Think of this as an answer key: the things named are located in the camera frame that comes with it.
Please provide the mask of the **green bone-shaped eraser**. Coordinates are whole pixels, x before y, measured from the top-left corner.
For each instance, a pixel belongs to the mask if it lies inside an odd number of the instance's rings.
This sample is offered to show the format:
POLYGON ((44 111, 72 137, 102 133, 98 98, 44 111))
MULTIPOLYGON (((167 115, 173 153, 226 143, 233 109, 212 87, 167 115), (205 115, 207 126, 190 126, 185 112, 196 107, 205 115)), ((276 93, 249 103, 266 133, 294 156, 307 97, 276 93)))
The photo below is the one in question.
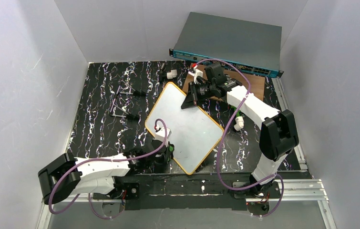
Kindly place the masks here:
POLYGON ((166 148, 166 154, 169 157, 173 157, 174 150, 175 150, 175 146, 173 144, 168 144, 168 146, 166 148))

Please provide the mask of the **yellow-framed whiteboard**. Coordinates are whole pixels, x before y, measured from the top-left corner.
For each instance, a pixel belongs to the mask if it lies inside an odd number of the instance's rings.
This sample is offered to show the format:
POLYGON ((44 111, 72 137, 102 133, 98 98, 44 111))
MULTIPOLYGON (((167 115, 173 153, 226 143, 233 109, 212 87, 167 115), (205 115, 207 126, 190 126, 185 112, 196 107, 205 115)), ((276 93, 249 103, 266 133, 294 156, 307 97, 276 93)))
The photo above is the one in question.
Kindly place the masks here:
POLYGON ((185 174, 191 175, 220 142, 224 129, 198 106, 181 109, 184 99, 185 93, 168 82, 144 124, 154 135, 155 120, 165 122, 171 130, 168 141, 175 146, 174 161, 185 174))

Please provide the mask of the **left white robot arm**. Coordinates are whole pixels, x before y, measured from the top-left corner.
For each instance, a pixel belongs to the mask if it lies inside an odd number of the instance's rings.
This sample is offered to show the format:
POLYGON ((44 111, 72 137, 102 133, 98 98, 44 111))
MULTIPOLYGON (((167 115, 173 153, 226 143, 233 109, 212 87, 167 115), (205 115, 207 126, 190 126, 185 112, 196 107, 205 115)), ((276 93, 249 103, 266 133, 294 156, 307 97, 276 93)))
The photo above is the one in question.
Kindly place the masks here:
POLYGON ((156 153, 141 159, 137 156, 146 152, 135 147, 124 153, 102 157, 90 161, 64 153, 38 172, 44 204, 49 204, 51 192, 60 178, 74 165, 79 164, 57 187, 52 204, 65 200, 70 195, 98 193, 118 198, 130 186, 118 180, 118 177, 146 173, 162 173, 173 158, 175 146, 171 143, 161 147, 156 153))

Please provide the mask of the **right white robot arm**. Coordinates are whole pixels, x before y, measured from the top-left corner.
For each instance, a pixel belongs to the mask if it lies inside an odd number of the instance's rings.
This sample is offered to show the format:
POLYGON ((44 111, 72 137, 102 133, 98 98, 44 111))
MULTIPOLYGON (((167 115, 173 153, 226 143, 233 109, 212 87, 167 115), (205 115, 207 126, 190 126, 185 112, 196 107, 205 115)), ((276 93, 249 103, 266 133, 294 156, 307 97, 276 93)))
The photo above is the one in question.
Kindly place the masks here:
POLYGON ((188 84, 182 109, 199 106, 204 99, 216 97, 235 107, 235 115, 243 113, 260 128, 261 157, 250 176, 250 184, 233 190, 262 188, 272 183, 281 162, 299 144, 293 113, 280 111, 255 97, 239 80, 224 73, 221 61, 206 66, 203 71, 193 64, 188 73, 193 80, 188 84))

